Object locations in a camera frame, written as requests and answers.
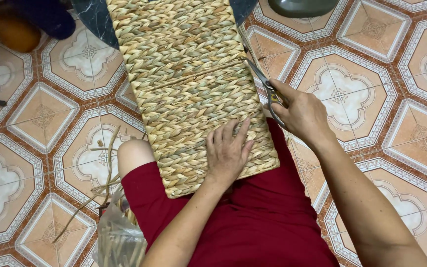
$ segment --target left hand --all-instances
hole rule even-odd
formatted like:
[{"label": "left hand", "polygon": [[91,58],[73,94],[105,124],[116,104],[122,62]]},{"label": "left hand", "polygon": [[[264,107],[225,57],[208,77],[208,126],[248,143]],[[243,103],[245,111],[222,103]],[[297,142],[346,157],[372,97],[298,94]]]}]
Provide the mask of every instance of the left hand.
[{"label": "left hand", "polygon": [[238,178],[252,150],[254,140],[245,143],[250,118],[246,118],[234,138],[238,120],[231,120],[211,131],[207,136],[209,171],[205,181],[221,186],[226,191]]}]

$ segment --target braided weave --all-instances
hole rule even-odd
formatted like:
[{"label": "braided weave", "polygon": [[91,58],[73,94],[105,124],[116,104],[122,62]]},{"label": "braided weave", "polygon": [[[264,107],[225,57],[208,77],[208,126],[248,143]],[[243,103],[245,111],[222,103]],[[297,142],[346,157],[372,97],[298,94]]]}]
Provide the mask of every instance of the braided weave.
[{"label": "braided weave", "polygon": [[279,166],[228,0],[106,1],[169,198],[199,188],[205,138],[231,119],[255,140],[239,179]]}]

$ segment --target forearm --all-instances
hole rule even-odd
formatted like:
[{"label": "forearm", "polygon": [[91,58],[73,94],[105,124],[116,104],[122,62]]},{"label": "forearm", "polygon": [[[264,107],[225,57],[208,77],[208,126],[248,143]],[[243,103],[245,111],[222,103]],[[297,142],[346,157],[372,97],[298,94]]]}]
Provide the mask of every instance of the forearm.
[{"label": "forearm", "polygon": [[205,179],[185,207],[157,237],[141,266],[187,266],[200,234],[223,195],[221,187]]},{"label": "forearm", "polygon": [[378,266],[387,261],[386,257],[379,257],[383,253],[407,246],[416,250],[422,260],[424,253],[392,204],[341,146],[334,140],[312,147],[359,258]]}]

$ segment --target plastic bag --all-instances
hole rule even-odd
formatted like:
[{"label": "plastic bag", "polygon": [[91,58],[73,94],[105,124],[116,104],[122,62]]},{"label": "plastic bag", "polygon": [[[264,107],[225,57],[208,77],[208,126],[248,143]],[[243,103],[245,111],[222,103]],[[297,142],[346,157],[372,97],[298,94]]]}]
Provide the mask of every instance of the plastic bag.
[{"label": "plastic bag", "polygon": [[98,253],[93,255],[99,267],[137,267],[144,257],[147,242],[139,226],[125,216],[127,208],[124,191],[117,191],[100,218]]}]

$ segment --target orange object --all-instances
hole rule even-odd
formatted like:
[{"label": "orange object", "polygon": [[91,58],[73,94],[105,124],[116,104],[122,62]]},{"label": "orange object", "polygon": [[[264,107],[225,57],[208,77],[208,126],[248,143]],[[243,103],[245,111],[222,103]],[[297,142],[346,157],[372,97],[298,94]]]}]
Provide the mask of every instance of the orange object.
[{"label": "orange object", "polygon": [[27,21],[0,15],[0,41],[8,48],[21,53],[27,53],[37,47],[40,31]]}]

